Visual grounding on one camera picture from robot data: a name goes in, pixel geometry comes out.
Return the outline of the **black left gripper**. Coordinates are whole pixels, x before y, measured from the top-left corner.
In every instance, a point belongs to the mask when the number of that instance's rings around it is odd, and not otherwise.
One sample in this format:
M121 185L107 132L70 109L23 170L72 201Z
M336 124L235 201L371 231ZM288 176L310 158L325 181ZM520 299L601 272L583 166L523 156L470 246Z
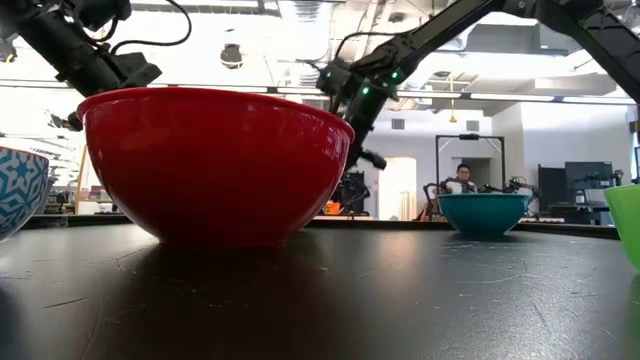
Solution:
M74 88L84 97L132 87L146 87L162 71L140 52L93 54L74 72Z

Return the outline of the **lime green bowl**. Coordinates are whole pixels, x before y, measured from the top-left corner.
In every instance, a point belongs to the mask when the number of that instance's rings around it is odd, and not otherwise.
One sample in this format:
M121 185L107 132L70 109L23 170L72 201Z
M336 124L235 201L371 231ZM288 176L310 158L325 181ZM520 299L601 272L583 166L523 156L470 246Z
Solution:
M626 255L640 272L640 184L612 187L604 194Z

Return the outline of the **silver ceiling air duct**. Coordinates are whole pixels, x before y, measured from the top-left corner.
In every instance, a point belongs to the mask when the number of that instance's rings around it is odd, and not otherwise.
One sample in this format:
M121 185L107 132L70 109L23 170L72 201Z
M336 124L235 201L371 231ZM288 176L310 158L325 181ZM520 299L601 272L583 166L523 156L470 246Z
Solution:
M283 21L291 33L295 63L292 85L314 87L318 71L311 63L327 59L330 50L332 5L317 0L278 0Z

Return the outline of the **black metal frame stand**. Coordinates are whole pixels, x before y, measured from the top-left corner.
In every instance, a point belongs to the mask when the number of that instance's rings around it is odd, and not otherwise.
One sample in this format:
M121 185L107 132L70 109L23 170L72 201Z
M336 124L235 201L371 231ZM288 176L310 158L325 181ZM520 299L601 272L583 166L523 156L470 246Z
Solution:
M506 164L505 164L505 138L503 136L493 135L480 135L478 133L466 133L459 135L436 135L435 136L435 178L434 183L430 183L424 186L423 190L426 195L443 195L443 194L460 194L460 193L481 193L487 192L490 188L487 186L475 186L472 187L469 181L456 180L454 177L446 179L441 178L441 152L453 141L480 141L484 140L500 155L500 185L498 189L501 190L506 179Z

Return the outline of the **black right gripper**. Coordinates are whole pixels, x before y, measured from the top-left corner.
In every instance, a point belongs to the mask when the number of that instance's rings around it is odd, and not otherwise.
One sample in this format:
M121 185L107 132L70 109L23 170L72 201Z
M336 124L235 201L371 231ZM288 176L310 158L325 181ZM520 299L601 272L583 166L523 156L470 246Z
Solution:
M346 169L355 166L359 159L370 162L379 170L386 168L385 158L366 150L363 144L368 134L374 129L374 122L389 98L398 99L394 86L386 83L363 82L348 102L344 119L354 130L354 140L349 146Z

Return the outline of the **blue white patterned bowl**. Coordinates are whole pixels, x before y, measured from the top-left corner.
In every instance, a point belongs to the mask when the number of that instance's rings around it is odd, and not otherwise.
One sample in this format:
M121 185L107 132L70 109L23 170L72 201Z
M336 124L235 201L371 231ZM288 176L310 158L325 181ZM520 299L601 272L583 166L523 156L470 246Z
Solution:
M0 146L0 242L20 230L47 194L49 160Z

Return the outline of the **black computer monitor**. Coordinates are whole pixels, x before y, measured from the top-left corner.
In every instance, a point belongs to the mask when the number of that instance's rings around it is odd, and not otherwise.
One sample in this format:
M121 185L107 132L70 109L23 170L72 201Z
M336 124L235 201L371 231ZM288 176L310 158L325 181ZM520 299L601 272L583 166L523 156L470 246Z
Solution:
M606 189L614 185L610 162L566 162L565 175L570 190Z

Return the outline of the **teal bowl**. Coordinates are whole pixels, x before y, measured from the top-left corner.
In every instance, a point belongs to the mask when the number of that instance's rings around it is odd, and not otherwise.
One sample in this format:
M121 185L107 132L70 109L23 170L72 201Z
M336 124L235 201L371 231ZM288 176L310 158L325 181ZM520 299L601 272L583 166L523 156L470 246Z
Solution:
M440 210L459 233L500 236L515 227L528 209L529 196L519 193L460 193L437 197Z

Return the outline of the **dark room divider panel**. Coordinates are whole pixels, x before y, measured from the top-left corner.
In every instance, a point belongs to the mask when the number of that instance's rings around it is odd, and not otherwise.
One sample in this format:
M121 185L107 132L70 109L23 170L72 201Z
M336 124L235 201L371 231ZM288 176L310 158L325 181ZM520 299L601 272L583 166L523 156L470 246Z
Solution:
M551 207L567 202L567 181L564 168L538 165L539 211L549 213Z

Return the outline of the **person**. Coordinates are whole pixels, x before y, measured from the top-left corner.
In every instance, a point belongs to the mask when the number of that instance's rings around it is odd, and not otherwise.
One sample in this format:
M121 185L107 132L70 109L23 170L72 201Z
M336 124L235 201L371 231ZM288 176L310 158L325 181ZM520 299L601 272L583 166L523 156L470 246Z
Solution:
M456 168L456 175L444 181L444 189L448 194L477 193L477 185L471 181L471 168L460 163Z

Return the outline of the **black equipment stand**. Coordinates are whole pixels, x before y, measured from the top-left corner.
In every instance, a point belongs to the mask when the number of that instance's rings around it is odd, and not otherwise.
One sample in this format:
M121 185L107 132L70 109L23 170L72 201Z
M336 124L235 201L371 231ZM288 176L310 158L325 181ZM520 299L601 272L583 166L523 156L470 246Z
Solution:
M330 200L339 204L339 214L347 216L369 216L364 200L371 193L364 182L364 172L344 173Z

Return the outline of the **wooden pole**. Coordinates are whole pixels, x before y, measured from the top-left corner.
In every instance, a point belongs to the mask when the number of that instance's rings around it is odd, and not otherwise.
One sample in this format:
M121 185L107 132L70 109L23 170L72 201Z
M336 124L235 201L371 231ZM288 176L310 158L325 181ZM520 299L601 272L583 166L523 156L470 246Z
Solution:
M83 198L82 185L83 185L83 179L84 179L84 173L85 173L86 156L87 156L87 145L84 145L82 148L81 158L79 162L79 171L78 171L78 176L76 180L76 188L74 192L74 214L75 215L80 214L79 207L80 207L80 202Z

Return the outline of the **background black robot arms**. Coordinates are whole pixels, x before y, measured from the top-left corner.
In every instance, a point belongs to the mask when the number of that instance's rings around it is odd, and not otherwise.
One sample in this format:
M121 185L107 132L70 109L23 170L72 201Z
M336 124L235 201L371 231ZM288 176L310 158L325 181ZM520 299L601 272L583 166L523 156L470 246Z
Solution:
M531 198L539 198L541 191L533 184L529 184L524 177L513 176L507 180L501 188L491 186L489 184L482 185L479 189L479 193L518 193L520 189L528 189L531 191Z

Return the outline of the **large red bowl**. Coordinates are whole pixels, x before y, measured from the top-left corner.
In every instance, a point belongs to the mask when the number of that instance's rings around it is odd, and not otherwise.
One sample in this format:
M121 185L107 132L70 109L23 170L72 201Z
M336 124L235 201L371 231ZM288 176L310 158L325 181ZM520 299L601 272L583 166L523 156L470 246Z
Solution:
M116 90L77 114L111 199L180 247L285 243L331 197L354 139L326 111L228 90Z

